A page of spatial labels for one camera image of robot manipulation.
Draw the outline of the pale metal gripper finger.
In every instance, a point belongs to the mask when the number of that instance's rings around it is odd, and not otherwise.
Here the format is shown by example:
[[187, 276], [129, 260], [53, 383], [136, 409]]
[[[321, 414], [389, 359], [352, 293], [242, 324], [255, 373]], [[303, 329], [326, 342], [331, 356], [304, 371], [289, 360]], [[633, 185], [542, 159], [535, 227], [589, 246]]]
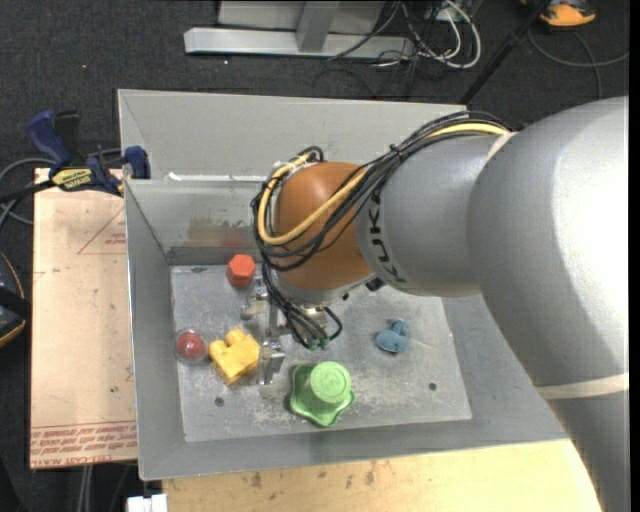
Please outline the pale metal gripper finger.
[[269, 385], [280, 372], [286, 354], [279, 340], [266, 340], [260, 349], [257, 383]]
[[246, 302], [241, 307], [241, 318], [251, 320], [269, 309], [269, 292], [262, 277], [257, 278], [249, 287]]

